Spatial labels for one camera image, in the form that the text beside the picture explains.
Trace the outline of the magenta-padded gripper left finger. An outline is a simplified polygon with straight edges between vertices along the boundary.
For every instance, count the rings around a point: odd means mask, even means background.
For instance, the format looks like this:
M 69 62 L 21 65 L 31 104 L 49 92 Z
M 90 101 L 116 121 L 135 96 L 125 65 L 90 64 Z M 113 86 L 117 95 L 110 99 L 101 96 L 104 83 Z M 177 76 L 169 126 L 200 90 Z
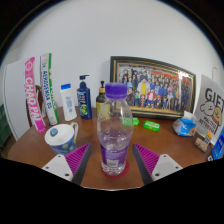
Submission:
M 58 154 L 42 167 L 65 180 L 80 185 L 91 155 L 91 144 L 83 145 L 67 155 Z

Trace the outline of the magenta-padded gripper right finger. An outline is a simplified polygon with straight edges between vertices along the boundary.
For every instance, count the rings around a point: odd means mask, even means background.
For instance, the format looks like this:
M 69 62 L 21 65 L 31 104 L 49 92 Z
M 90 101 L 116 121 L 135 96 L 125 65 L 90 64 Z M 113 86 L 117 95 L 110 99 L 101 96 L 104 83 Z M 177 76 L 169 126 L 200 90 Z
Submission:
M 182 169 L 168 154 L 158 155 L 136 143 L 133 144 L 133 154 L 145 185 Z

